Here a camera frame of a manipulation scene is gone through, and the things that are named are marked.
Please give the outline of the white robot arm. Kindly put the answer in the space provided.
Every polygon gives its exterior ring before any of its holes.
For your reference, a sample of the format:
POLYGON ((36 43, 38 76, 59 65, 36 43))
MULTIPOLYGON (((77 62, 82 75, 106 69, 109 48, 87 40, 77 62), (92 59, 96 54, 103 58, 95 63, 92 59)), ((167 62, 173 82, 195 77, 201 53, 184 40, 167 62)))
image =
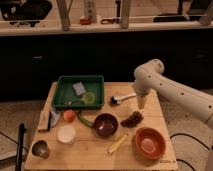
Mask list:
POLYGON ((185 86, 162 75, 164 64, 152 59, 134 70, 134 90, 138 97, 146 96, 151 89, 194 114, 213 129, 213 95, 185 86))

